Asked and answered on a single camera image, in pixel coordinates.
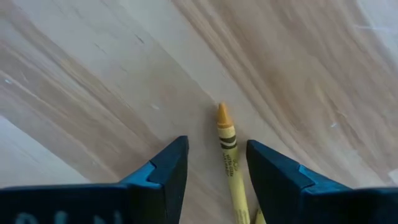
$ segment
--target black plastic part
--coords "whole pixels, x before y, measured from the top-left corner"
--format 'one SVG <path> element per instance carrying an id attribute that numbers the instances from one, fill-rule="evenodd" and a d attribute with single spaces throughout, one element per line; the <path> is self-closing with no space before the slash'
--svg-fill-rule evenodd
<path id="1" fill-rule="evenodd" d="M 267 224 L 398 223 L 398 189 L 353 190 L 253 140 L 246 156 Z"/>
<path id="2" fill-rule="evenodd" d="M 178 224 L 187 154 L 181 136 L 120 183 L 2 189 L 0 223 Z"/>

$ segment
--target wooden surface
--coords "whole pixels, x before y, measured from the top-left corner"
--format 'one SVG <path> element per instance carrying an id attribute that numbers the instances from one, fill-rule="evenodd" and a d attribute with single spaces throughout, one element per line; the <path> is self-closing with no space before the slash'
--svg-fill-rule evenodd
<path id="1" fill-rule="evenodd" d="M 115 182 L 190 141 L 181 223 L 233 223 L 226 101 L 257 139 L 350 187 L 398 184 L 398 2 L 2 0 L 0 185 Z"/>

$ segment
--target second yellow crayon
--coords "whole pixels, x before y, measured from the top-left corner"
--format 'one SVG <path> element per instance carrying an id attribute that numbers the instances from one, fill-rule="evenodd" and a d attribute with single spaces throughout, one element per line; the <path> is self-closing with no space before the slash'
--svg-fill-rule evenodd
<path id="1" fill-rule="evenodd" d="M 257 209 L 256 224 L 266 224 L 266 220 L 264 219 L 264 216 L 262 214 L 260 207 Z"/>
<path id="2" fill-rule="evenodd" d="M 250 215 L 248 202 L 244 191 L 242 173 L 239 169 L 239 152 L 236 144 L 235 127 L 229 116 L 225 103 L 218 106 L 218 136 L 224 155 L 226 175 L 228 176 L 229 189 L 235 210 L 237 224 L 249 224 Z"/>

